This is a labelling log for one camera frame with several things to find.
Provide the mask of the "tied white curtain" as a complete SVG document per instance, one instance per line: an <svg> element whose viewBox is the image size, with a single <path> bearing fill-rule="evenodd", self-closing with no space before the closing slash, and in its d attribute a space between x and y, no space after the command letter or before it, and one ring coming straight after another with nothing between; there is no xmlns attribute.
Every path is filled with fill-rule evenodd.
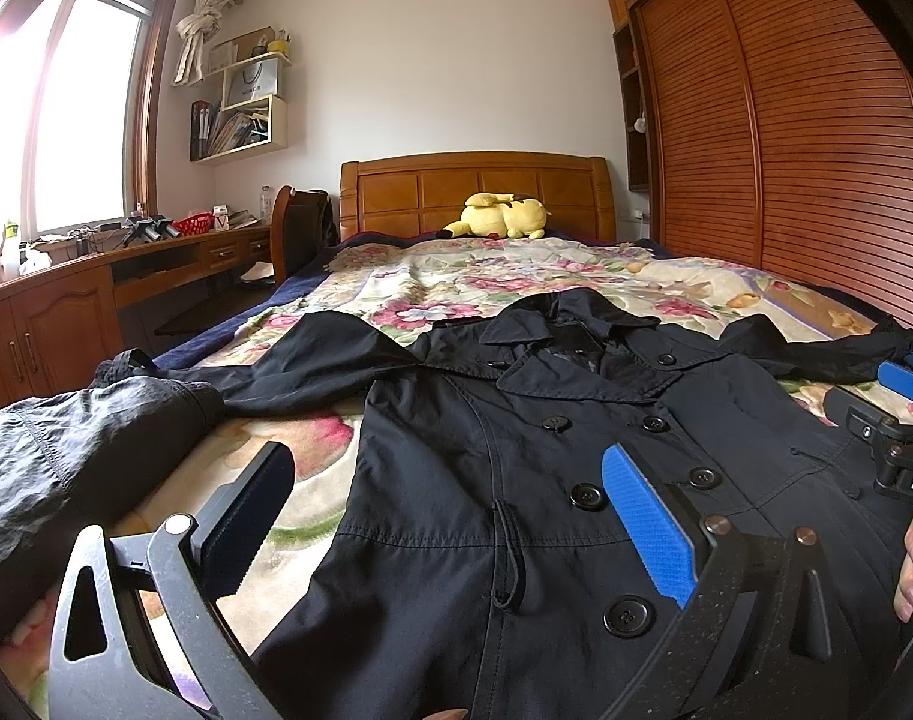
<svg viewBox="0 0 913 720"><path fill-rule="evenodd" d="M222 25L222 15L239 0L194 0L193 10L177 23L177 34L182 39L182 52L178 57L172 85L190 86L203 80L203 54L205 44Z"/></svg>

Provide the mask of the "black trench coat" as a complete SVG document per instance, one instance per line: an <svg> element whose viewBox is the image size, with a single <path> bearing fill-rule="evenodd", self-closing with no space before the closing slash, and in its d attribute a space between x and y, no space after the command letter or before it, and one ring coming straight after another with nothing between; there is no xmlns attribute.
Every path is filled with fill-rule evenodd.
<svg viewBox="0 0 913 720"><path fill-rule="evenodd" d="M411 344L315 312L253 366L198 367L239 415L364 402L346 514L256 667L307 718L598 717L673 617L603 489L605 452L624 445L697 514L815 530L866 699L899 649L909 509L785 382L859 383L911 351L894 320L792 343L753 316L709 337L569 289Z"/></svg>

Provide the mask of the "red basket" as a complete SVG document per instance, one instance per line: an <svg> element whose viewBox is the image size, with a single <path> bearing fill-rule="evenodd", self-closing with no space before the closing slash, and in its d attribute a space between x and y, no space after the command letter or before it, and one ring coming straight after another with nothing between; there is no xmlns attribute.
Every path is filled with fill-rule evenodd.
<svg viewBox="0 0 913 720"><path fill-rule="evenodd" d="M206 232L211 231L212 226L214 226L214 216L212 216L211 211L193 213L193 215L185 216L185 218L172 223L173 229L175 229L182 238L206 234Z"/></svg>

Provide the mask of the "floral bed blanket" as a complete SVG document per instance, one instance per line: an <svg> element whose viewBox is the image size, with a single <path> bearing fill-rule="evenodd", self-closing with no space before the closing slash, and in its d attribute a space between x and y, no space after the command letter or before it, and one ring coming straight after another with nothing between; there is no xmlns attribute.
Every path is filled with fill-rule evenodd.
<svg viewBox="0 0 913 720"><path fill-rule="evenodd" d="M25 603L68 538L139 496L222 416L362 405L335 539L256 653L312 718L591 718L655 650L632 603L673 608L624 523L591 502L624 445L699 514L824 541L847 694L896 658L888 606L909 520L872 462L793 390L866 383L911 330L834 289L625 245L362 244L209 361L105 376L0 411L0 566Z"/></svg>

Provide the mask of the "wooden bed headboard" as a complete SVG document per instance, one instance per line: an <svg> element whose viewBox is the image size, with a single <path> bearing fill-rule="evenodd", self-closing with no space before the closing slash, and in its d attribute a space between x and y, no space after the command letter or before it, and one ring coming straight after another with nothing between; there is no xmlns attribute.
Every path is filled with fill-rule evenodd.
<svg viewBox="0 0 913 720"><path fill-rule="evenodd" d="M411 239L458 220L476 192L516 193L548 208L548 227L579 241L612 244L616 205L600 156L536 151L411 154L341 166L340 231Z"/></svg>

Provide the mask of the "navy bed sheet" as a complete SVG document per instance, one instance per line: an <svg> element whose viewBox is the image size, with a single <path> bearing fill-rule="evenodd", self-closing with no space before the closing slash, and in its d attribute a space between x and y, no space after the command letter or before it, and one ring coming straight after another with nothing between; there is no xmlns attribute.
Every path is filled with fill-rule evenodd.
<svg viewBox="0 0 913 720"><path fill-rule="evenodd" d="M302 316L358 316L403 344L437 322L487 319L531 294L590 288L619 304L645 267L671 254L648 239L590 245L575 239L421 239L362 234L325 249L268 299L157 356L164 369L247 366Z"/></svg>

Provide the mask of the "wooden desk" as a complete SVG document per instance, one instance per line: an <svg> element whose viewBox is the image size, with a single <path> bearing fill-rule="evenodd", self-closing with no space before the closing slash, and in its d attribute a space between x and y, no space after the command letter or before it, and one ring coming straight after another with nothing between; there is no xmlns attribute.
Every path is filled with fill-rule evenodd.
<svg viewBox="0 0 913 720"><path fill-rule="evenodd" d="M0 284L0 408L86 385L125 348L120 314L269 255L266 226L132 245Z"/></svg>

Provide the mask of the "white wall shelf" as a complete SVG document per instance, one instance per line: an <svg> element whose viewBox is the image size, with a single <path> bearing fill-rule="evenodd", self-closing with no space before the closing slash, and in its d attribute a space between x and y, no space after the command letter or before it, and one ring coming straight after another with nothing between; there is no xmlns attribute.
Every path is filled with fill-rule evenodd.
<svg viewBox="0 0 913 720"><path fill-rule="evenodd" d="M190 112L190 161L222 164L287 146L290 34L265 26L216 44Z"/></svg>

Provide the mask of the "dark grey folded garment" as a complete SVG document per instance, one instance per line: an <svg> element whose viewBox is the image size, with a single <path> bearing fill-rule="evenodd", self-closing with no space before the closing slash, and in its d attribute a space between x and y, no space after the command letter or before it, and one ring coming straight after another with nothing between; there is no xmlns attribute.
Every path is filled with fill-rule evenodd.
<svg viewBox="0 0 913 720"><path fill-rule="evenodd" d="M0 642L62 575L81 528L109 528L224 416L205 383L133 377L0 410Z"/></svg>

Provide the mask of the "yellow plush toy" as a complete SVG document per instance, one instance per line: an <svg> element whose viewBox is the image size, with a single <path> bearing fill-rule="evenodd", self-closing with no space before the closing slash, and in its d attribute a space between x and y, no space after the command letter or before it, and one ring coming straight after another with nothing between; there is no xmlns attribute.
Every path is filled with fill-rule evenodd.
<svg viewBox="0 0 913 720"><path fill-rule="evenodd" d="M440 229L452 238L541 239L551 216L538 199L515 193L477 192L458 220Z"/></svg>

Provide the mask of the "wooden louvered wardrobe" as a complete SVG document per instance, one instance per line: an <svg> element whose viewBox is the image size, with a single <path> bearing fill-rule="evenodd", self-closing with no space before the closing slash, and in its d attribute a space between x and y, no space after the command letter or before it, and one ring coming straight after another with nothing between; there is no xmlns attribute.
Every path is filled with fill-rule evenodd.
<svg viewBox="0 0 913 720"><path fill-rule="evenodd" d="M629 185L680 255L913 327L913 82L854 0L608 0Z"/></svg>

